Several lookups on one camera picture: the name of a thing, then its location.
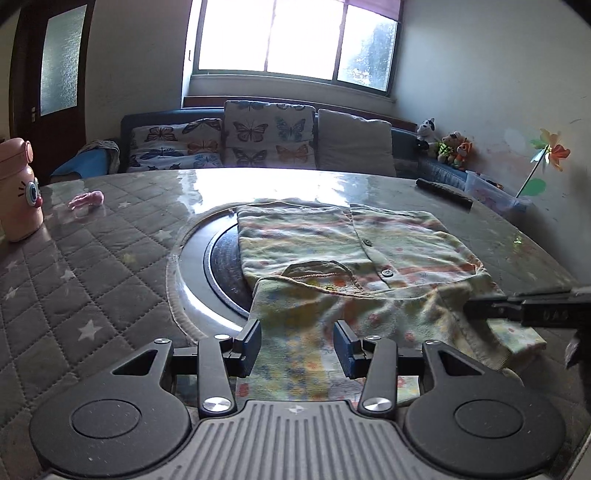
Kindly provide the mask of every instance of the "wooden door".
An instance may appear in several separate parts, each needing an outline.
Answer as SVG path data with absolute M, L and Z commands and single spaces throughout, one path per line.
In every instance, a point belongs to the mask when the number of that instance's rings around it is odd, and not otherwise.
M 11 64 L 11 136 L 31 141 L 41 184 L 86 143 L 86 47 L 94 0 L 21 11 Z

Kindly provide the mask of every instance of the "green leaf decoration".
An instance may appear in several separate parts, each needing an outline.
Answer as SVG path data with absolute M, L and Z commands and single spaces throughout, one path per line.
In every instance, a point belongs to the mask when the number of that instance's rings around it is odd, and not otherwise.
M 536 197 L 546 189 L 546 182 L 542 179 L 531 179 L 521 192 L 524 197 Z
M 543 150 L 544 148 L 546 148 L 548 146 L 548 144 L 546 142 L 542 142 L 542 140 L 531 140 L 530 144 L 536 149 L 536 150 Z

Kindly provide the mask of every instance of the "frosted glass panel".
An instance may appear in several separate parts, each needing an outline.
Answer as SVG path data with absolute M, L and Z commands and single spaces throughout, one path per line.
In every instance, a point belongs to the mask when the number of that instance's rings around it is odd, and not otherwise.
M 86 5 L 49 19 L 41 64 L 41 114 L 76 106 Z

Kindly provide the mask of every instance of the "pink water bottle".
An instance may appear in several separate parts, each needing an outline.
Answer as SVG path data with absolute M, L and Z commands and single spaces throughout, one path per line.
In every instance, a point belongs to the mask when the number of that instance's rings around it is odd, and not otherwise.
M 6 238 L 18 242 L 43 223 L 43 200 L 29 163 L 30 142 L 13 138 L 0 144 L 0 223 Z

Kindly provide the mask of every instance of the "table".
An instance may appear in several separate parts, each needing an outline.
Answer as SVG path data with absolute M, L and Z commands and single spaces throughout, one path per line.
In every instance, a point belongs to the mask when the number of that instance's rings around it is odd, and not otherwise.
M 84 190 L 105 204 L 67 210 Z M 0 479 L 33 478 L 41 467 L 28 439 L 31 412 L 46 398 L 156 337 L 189 345 L 167 301 L 165 268 L 179 232 L 196 215 L 232 202 L 300 199 L 427 210 L 462 240 L 505 291 L 572 284 L 555 260 L 475 202 L 465 210 L 418 190 L 411 180 L 304 170 L 224 168 L 119 174 L 41 189 L 44 226 L 0 245 Z M 522 379 L 547 395 L 567 423 L 554 465 L 559 478 L 591 424 L 578 369 L 561 356 L 571 332 L 539 330 L 548 349 Z

